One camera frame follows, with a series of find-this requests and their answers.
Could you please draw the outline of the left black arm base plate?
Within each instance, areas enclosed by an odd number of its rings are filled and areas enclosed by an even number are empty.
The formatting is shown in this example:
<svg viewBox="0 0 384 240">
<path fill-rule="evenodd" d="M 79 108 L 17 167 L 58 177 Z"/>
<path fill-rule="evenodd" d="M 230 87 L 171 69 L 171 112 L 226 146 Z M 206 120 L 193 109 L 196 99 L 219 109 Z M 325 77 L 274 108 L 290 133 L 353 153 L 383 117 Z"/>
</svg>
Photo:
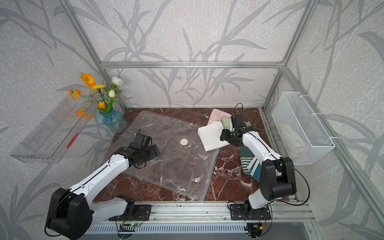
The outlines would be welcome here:
<svg viewBox="0 0 384 240">
<path fill-rule="evenodd" d="M 151 209 L 152 205 L 129 205 L 122 215 L 109 218 L 108 221 L 149 221 Z"/>
</svg>

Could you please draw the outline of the blue patterned towel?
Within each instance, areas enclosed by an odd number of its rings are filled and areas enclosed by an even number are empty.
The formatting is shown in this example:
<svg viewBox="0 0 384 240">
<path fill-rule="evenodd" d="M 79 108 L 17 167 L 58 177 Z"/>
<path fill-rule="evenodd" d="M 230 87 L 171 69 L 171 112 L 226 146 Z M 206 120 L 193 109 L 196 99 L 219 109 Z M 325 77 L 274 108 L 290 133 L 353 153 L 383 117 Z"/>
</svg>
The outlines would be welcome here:
<svg viewBox="0 0 384 240">
<path fill-rule="evenodd" d="M 247 166 L 250 175 L 256 180 L 260 181 L 262 166 L 257 158 L 254 158 Z"/>
</svg>

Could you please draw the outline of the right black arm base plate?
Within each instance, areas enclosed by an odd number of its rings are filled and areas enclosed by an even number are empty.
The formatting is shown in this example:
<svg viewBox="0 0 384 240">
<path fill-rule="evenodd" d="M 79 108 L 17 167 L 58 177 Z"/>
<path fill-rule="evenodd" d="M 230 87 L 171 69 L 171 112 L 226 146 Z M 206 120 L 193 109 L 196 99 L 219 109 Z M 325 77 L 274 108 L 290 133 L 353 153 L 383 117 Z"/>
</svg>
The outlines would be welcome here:
<svg viewBox="0 0 384 240">
<path fill-rule="evenodd" d="M 227 202 L 227 208 L 231 214 L 233 221 L 245 220 L 271 220 L 271 210 L 269 206 L 264 206 L 260 209 L 253 209 L 248 201 L 243 204 L 237 204 L 234 201 Z"/>
</svg>

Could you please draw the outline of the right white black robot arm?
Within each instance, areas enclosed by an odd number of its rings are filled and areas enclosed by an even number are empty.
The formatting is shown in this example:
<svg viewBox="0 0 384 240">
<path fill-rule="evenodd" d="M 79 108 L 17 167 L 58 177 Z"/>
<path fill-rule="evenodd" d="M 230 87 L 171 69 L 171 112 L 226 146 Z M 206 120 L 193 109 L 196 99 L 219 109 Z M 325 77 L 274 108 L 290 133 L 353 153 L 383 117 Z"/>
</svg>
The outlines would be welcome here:
<svg viewBox="0 0 384 240">
<path fill-rule="evenodd" d="M 246 128 L 233 131 L 222 130 L 221 141 L 238 147 L 247 147 L 256 158 L 250 172 L 261 167 L 259 189 L 248 196 L 251 209 L 265 207 L 274 200 L 279 200 L 297 192 L 296 176 L 293 161 L 276 153 L 260 137 L 258 132 L 246 131 Z"/>
</svg>

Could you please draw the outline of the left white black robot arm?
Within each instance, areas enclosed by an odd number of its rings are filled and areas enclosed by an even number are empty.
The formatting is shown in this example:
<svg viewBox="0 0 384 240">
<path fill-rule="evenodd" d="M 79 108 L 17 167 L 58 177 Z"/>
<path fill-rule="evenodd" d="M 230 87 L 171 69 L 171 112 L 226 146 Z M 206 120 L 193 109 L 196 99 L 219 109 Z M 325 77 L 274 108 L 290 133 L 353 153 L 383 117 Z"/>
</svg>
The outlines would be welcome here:
<svg viewBox="0 0 384 240">
<path fill-rule="evenodd" d="M 134 204 L 125 197 L 95 202 L 96 196 L 119 174 L 134 166 L 141 169 L 160 156 L 156 145 L 121 147 L 88 177 L 69 189 L 59 188 L 51 197 L 45 229 L 77 240 L 93 225 L 109 218 L 132 215 Z"/>
</svg>

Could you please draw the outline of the clear plastic vacuum bag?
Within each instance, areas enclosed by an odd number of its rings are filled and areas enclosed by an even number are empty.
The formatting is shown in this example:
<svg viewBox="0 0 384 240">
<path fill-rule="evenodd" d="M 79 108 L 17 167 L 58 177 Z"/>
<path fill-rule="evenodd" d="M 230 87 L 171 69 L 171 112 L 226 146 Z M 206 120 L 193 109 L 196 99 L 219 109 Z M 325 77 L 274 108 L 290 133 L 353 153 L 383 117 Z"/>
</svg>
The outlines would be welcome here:
<svg viewBox="0 0 384 240">
<path fill-rule="evenodd" d="M 208 192 L 219 150 L 206 152 L 198 135 L 198 125 L 176 118 L 142 111 L 110 146 L 106 158 L 120 147 L 127 147 L 137 131 L 152 137 L 160 156 L 147 162 L 145 168 L 131 167 L 126 174 L 192 201 L 203 201 Z M 189 143 L 180 145 L 186 138 Z"/>
</svg>

